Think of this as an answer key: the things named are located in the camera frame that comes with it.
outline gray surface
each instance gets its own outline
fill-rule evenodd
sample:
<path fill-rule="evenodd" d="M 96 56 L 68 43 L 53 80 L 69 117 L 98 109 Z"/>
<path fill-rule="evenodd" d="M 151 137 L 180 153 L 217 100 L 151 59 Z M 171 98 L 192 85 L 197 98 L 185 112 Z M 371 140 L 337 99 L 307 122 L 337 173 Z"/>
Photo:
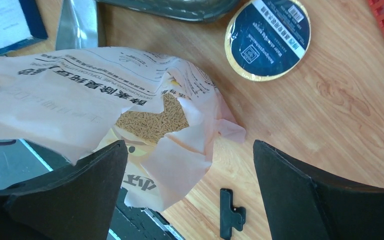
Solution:
<path fill-rule="evenodd" d="M 0 189 L 49 172 L 24 143 L 0 146 Z"/>

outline white paper bag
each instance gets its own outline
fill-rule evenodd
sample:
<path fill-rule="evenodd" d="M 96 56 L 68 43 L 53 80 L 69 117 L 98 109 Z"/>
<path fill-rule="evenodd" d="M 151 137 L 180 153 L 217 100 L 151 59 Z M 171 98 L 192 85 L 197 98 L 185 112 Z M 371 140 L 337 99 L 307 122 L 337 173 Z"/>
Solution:
<path fill-rule="evenodd" d="M 156 145 L 116 127 L 126 111 L 161 113 L 173 94 L 189 127 Z M 219 90 L 192 63 L 126 47 L 0 57 L 0 139 L 27 139 L 73 164 L 125 140 L 125 203 L 163 211 L 208 171 L 217 136 L 243 142 Z"/>

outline wood grain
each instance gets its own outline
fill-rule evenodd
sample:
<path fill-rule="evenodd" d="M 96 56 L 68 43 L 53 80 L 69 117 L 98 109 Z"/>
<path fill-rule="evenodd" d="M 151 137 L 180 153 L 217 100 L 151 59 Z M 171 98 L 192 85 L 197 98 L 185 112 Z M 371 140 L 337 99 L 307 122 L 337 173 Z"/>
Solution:
<path fill-rule="evenodd" d="M 37 0 L 49 40 L 13 53 L 53 50 L 61 0 Z M 238 76 L 224 53 L 233 12 L 212 24 L 190 24 L 104 5 L 108 46 L 160 52 L 195 63 L 220 88 L 244 144 L 219 139 L 213 166 L 184 200 L 163 215 L 186 239 L 219 236 L 219 191 L 247 208 L 232 239 L 270 239 L 253 165 L 255 139 L 333 174 L 384 188 L 384 39 L 366 0 L 301 0 L 311 19 L 304 59 L 270 82 Z"/>

